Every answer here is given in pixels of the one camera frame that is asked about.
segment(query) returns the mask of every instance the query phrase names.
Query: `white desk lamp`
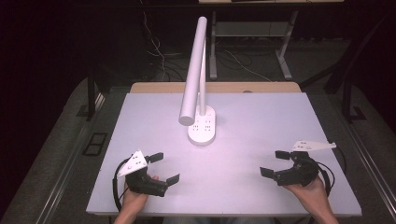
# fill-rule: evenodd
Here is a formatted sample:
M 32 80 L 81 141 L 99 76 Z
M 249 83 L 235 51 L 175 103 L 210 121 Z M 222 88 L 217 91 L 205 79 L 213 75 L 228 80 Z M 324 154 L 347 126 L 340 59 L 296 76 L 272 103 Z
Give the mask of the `white desk lamp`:
M 205 104 L 206 24 L 207 19 L 205 17 L 199 18 L 178 118 L 180 124 L 189 126 L 189 139 L 196 146 L 209 145 L 215 139 L 216 134 L 215 110 Z M 200 98 L 199 105 L 197 105 L 198 95 Z

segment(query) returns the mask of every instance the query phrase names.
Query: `wooden edge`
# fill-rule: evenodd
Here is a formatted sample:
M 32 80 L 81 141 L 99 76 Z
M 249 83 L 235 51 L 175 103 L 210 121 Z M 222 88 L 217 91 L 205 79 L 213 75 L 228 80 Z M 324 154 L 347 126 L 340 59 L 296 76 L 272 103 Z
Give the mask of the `wooden edge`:
M 131 93 L 180 93 L 185 82 L 136 82 Z M 301 92 L 295 82 L 206 82 L 207 92 Z

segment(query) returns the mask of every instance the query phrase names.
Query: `human hand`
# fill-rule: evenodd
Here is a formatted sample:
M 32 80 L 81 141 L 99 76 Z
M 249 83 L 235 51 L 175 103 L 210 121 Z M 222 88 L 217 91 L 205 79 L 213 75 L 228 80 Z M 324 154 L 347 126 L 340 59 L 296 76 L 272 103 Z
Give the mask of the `human hand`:
M 123 194 L 122 208 L 114 224 L 132 224 L 137 214 L 145 207 L 149 199 L 147 194 L 139 194 L 128 189 L 125 183 L 125 193 Z
M 318 223 L 338 223 L 330 207 L 323 182 L 319 176 L 305 187 L 296 184 L 284 186 L 284 188 L 290 190 L 298 198 L 305 210 L 308 211 Z

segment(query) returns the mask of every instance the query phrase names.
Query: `lamp base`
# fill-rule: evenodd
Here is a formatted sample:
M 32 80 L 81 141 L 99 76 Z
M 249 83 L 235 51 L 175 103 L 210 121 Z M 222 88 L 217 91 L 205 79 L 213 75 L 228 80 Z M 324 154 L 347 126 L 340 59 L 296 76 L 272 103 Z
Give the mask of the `lamp base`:
M 199 114 L 199 106 L 195 112 L 195 123 L 189 126 L 189 140 L 196 146 L 207 146 L 215 140 L 216 135 L 216 112 L 209 105 L 206 106 L 206 114 Z

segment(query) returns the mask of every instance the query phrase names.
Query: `white tag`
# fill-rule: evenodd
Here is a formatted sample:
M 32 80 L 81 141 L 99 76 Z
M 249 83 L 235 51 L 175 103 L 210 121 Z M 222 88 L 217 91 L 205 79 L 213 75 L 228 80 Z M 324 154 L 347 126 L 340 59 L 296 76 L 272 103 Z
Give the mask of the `white tag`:
M 321 150 L 321 149 L 331 149 L 337 147 L 335 143 L 320 143 L 320 142 L 311 142 L 311 141 L 297 141 L 292 150 L 293 151 L 313 151 L 313 150 Z
M 143 156 L 142 151 L 138 150 L 134 153 L 134 155 L 121 167 L 118 177 L 123 175 L 128 175 L 135 171 L 138 171 L 142 168 L 148 166 L 145 157 Z

